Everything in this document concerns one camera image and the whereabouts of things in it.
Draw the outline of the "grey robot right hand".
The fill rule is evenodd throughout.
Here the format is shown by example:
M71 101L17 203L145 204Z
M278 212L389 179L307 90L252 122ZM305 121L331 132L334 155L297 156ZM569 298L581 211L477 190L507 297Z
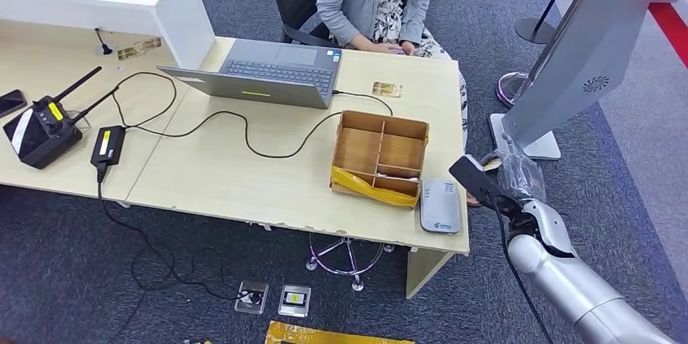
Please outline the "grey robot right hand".
M547 200L542 169L519 148L506 153L493 151L480 163L485 172L497 172L499 186L510 196L542 202Z

